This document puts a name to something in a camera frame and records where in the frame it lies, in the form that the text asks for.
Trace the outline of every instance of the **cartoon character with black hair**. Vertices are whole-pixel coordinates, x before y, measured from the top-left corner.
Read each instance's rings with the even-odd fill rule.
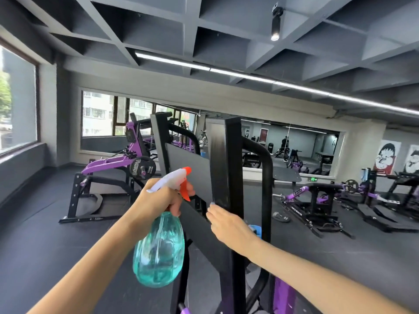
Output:
[[[395,146],[393,143],[385,144],[378,156],[375,158],[375,169],[377,169],[378,173],[390,175],[391,170],[393,169],[395,160]]]
[[[419,150],[413,150],[409,155],[403,171],[406,173],[419,173]]]

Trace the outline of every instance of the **person's right hand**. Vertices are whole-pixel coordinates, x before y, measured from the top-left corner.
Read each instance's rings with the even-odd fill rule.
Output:
[[[210,205],[207,218],[217,239],[245,257],[249,254],[251,244],[259,240],[239,216],[229,213],[220,206]]]

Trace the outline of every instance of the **hand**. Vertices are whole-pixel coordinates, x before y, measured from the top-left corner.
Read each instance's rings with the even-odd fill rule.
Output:
[[[147,235],[152,222],[164,211],[170,211],[176,217],[181,215],[179,209],[182,197],[178,191],[165,186],[157,192],[147,192],[158,180],[159,178],[152,178],[147,181],[134,204],[123,216],[124,220],[129,222],[137,241]],[[186,184],[186,189],[189,196],[195,195],[194,188],[189,182]]]
[[[248,256],[251,243],[259,240],[239,216],[229,213],[220,206],[210,205],[207,218],[217,239],[245,257]]]

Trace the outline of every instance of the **black cylindrical spotlight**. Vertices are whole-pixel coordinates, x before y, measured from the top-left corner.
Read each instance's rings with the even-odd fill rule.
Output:
[[[272,31],[271,31],[271,41],[277,41],[280,39],[280,29],[281,29],[281,15],[284,14],[284,8],[279,7],[278,3],[275,3],[272,8]]]

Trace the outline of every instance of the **blue bucket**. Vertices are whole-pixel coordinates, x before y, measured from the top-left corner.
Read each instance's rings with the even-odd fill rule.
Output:
[[[252,230],[256,230],[256,236],[258,236],[259,238],[262,238],[262,227],[257,226],[257,225],[249,225],[249,227]]]

